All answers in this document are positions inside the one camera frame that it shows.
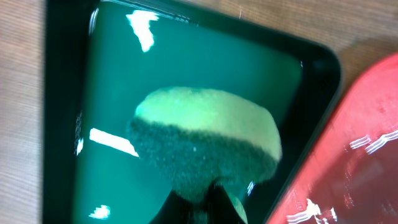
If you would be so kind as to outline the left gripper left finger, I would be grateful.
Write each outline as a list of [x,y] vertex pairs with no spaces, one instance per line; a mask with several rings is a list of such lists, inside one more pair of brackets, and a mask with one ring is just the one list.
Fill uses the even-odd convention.
[[171,191],[149,224],[189,224],[193,204]]

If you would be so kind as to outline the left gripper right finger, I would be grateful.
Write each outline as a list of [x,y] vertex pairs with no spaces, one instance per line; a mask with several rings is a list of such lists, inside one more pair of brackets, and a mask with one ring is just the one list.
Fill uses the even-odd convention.
[[206,195],[208,224],[244,224],[225,189],[211,185]]

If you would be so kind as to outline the green sponge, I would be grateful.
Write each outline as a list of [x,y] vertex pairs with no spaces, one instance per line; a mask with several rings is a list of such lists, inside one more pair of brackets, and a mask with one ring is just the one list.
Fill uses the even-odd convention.
[[237,191],[267,181],[282,159],[271,113],[223,90],[161,88],[138,104],[128,128],[139,158],[193,203],[212,185]]

